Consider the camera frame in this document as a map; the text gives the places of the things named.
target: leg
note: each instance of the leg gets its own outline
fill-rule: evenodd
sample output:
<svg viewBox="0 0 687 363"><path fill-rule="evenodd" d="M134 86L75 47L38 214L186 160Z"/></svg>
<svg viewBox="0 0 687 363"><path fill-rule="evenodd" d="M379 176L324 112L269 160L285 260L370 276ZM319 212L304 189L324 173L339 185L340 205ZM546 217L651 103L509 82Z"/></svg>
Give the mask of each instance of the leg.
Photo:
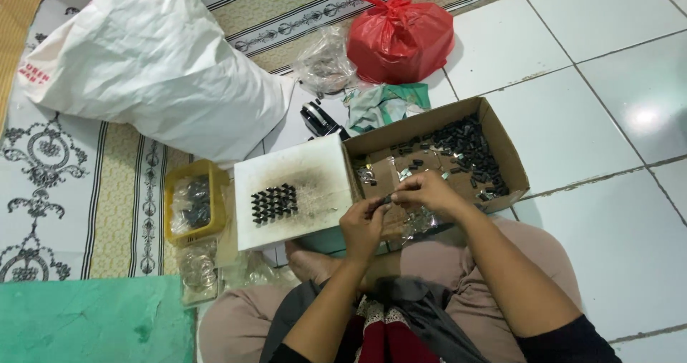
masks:
<svg viewBox="0 0 687 363"><path fill-rule="evenodd" d="M522 253L539 266L582 307L577 279L561 244L551 234L524 223L496 218L494 223ZM489 293L469 250L463 260L467 276L460 280L446 312L465 331L485 358L493 362L525 362L511 329Z"/></svg>
<svg viewBox="0 0 687 363"><path fill-rule="evenodd" d="M198 330L203 361L257 362L274 314L290 290L259 285L218 297Z"/></svg>

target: yellow plastic basket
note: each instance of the yellow plastic basket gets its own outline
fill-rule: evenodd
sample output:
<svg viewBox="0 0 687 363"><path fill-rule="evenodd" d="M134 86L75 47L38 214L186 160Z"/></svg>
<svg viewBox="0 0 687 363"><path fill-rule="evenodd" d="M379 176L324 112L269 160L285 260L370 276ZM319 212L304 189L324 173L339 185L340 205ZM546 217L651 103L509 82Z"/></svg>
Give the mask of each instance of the yellow plastic basket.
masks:
<svg viewBox="0 0 687 363"><path fill-rule="evenodd" d="M173 234L171 227L172 200L178 181L189 176L208 175L210 180L210 223L184 234ZM229 174L207 159L175 168L165 176L165 238L176 246L183 247L193 241L221 232L227 224L227 211L222 198L222 186L229 184Z"/></svg>

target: white tile floor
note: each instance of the white tile floor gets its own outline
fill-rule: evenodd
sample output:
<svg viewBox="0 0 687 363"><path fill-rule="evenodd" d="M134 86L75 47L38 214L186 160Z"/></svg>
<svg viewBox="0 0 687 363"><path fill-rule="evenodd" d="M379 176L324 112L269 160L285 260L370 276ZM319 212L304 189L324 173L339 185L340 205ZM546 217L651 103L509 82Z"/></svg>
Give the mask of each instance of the white tile floor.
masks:
<svg viewBox="0 0 687 363"><path fill-rule="evenodd" d="M626 362L687 360L687 331L670 333L687 328L686 9L501 0L455 18L459 42L425 80L433 108L456 95L493 105L532 185L515 213L563 244L586 313L607 340L624 338L613 345ZM311 136L297 105L312 99L298 88L267 152ZM339 100L324 107L346 121ZM329 237L323 247L341 246Z"/></svg>

